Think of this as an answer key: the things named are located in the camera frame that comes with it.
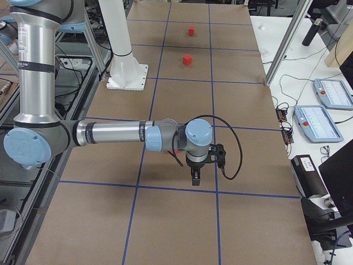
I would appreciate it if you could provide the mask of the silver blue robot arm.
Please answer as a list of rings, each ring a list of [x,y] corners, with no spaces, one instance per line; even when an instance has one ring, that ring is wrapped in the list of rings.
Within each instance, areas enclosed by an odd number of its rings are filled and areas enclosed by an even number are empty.
[[[55,115],[55,34],[59,28],[85,29],[83,1],[11,1],[18,26],[20,112],[3,140],[7,155],[23,166],[36,166],[70,147],[105,142],[144,142],[150,151],[186,153],[192,184],[208,163],[224,169],[226,153],[212,144],[212,127],[204,116],[178,124],[161,121],[87,123]]]

